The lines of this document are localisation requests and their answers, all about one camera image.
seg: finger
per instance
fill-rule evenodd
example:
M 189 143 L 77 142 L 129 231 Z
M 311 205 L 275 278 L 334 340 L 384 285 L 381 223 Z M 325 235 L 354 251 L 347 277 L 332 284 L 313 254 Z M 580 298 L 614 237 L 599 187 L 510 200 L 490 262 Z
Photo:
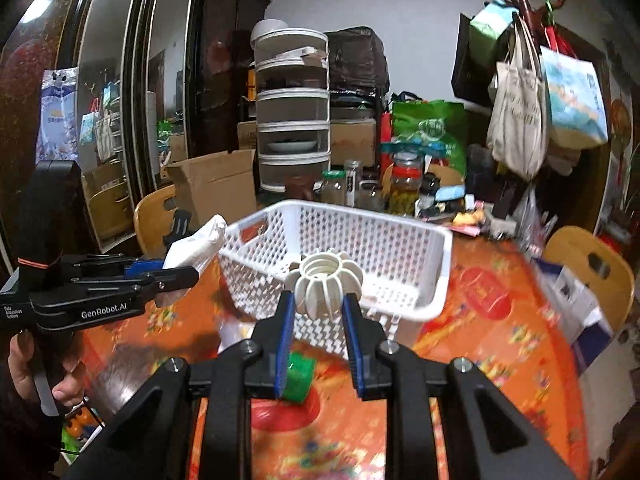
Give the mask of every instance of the finger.
M 78 366 L 80 359 L 82 359 L 82 352 L 84 345 L 82 344 L 82 334 L 76 332 L 74 338 L 71 341 L 71 345 L 62 356 L 62 366 L 67 372 L 72 372 Z
M 53 387 L 53 396 L 65 406 L 78 404 L 84 394 L 85 375 L 86 367 L 83 362 L 80 362 L 72 372 Z
M 33 336 L 28 330 L 15 335 L 9 343 L 8 365 L 18 395 L 24 400 L 37 402 L 38 393 L 29 369 L 34 348 Z

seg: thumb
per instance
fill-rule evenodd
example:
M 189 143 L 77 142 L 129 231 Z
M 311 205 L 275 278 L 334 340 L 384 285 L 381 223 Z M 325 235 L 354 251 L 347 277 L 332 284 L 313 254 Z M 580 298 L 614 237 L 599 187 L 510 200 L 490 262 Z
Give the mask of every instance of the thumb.
M 23 330 L 13 336 L 9 343 L 8 364 L 9 373 L 18 395 L 24 400 L 37 402 L 38 393 L 29 369 L 29 361 L 33 357 L 34 348 L 33 335 L 28 330 Z

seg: coat rack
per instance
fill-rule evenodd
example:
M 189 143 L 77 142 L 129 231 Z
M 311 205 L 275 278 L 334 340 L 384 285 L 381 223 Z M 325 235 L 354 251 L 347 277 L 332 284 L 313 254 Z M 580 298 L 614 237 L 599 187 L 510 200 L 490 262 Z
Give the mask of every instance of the coat rack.
M 553 10 L 561 9 L 565 1 L 566 0 L 556 0 L 555 3 L 551 3 L 551 8 Z M 540 51 L 540 45 L 546 44 L 545 19 L 548 12 L 546 5 L 539 7 L 537 10 L 533 10 L 529 0 L 508 0 L 507 3 L 518 9 L 527 27 L 529 27 L 531 37 L 536 45 L 536 50 Z

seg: beige tote bag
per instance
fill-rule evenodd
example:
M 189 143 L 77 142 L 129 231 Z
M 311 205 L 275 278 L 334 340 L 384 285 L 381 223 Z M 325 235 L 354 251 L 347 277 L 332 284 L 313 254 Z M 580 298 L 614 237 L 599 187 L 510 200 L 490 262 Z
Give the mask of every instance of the beige tote bag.
M 487 132 L 495 160 L 531 180 L 545 160 L 546 88 L 529 29 L 514 20 L 515 47 L 509 63 L 496 64 L 498 89 Z

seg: floor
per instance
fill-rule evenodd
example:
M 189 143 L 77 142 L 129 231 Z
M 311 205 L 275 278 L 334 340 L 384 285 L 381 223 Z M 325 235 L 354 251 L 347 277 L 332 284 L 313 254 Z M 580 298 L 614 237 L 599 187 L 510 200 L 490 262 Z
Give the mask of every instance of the floor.
M 580 378 L 591 461 L 607 459 L 613 426 L 636 402 L 629 371 L 640 364 L 632 346 L 637 331 L 624 344 L 616 337 Z

